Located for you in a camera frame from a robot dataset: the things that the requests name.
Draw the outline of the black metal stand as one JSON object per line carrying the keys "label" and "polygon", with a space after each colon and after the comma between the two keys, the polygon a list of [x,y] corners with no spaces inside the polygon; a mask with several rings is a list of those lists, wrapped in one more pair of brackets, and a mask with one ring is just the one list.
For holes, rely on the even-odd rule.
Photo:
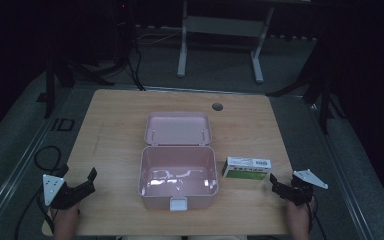
{"label": "black metal stand", "polygon": [[55,77],[58,77],[60,83],[66,87],[74,85],[74,79],[68,76],[69,68],[77,70],[87,79],[104,86],[113,86],[113,83],[104,80],[97,73],[88,70],[80,63],[70,59],[63,54],[56,43],[47,42],[47,59],[45,67],[45,92],[41,93],[37,99],[38,102],[46,104],[44,118],[48,119],[55,108]]}
{"label": "black metal stand", "polygon": [[302,99],[306,104],[315,104],[320,99],[318,124],[324,134],[328,133],[327,119],[332,83],[338,78],[339,65],[334,53],[322,40],[318,40],[297,79],[286,87],[267,93],[270,97],[280,97],[307,85]]}

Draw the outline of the pink plastic box with lid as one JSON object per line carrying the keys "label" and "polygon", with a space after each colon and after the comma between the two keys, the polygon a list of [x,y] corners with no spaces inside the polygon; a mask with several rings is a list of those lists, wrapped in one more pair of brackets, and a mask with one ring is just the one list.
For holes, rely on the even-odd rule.
{"label": "pink plastic box with lid", "polygon": [[148,209],[211,206],[218,192],[212,133],[204,112],[152,112],[141,155],[138,193]]}

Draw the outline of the person's right hand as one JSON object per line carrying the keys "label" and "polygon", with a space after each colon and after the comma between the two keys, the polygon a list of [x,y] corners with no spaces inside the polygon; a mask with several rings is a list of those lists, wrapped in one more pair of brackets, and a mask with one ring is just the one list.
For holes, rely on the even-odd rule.
{"label": "person's right hand", "polygon": [[315,208],[315,199],[306,205],[296,206],[290,200],[286,201],[286,219],[293,240],[310,240],[311,214]]}

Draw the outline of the white and green medicine box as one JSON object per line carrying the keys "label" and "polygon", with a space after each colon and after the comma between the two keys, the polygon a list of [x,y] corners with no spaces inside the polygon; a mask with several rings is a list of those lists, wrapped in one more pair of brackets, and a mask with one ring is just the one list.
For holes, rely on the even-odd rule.
{"label": "white and green medicine box", "polygon": [[271,169],[272,164],[268,159],[227,157],[222,175],[226,178],[263,180]]}

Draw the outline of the white metal desk frame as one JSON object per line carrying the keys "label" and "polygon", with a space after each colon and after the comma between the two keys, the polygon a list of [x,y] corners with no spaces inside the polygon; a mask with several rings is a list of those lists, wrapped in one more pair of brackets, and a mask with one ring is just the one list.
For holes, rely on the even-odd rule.
{"label": "white metal desk frame", "polygon": [[253,66],[255,81],[257,83],[262,83],[264,78],[259,56],[267,36],[273,13],[274,8],[270,7],[265,14],[265,19],[262,21],[194,16],[188,14],[188,0],[183,0],[181,47],[178,60],[177,76],[184,77],[186,75],[188,33],[254,37],[258,39],[258,43],[256,48],[250,52],[250,58]]}

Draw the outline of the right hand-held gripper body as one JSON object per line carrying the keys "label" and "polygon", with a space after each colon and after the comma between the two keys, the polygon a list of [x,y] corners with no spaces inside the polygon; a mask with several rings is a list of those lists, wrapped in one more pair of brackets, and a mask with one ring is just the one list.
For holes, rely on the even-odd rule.
{"label": "right hand-held gripper body", "polygon": [[294,171],[291,184],[283,187],[280,196],[293,202],[296,206],[312,200],[314,186],[327,190],[329,185],[316,176],[310,169]]}

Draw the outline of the person's left hand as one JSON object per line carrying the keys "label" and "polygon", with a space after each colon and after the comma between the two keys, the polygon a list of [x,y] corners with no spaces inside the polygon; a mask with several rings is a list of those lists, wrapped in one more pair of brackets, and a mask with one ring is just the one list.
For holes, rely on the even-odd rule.
{"label": "person's left hand", "polygon": [[51,209],[53,240],[74,240],[79,222],[79,203],[69,209]]}

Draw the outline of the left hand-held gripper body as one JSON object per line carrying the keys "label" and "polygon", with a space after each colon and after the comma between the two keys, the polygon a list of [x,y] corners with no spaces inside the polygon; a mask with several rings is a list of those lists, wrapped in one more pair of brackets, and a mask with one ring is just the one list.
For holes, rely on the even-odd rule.
{"label": "left hand-held gripper body", "polygon": [[62,177],[44,174],[42,181],[44,204],[48,207],[66,210],[83,199],[81,192],[70,188]]}

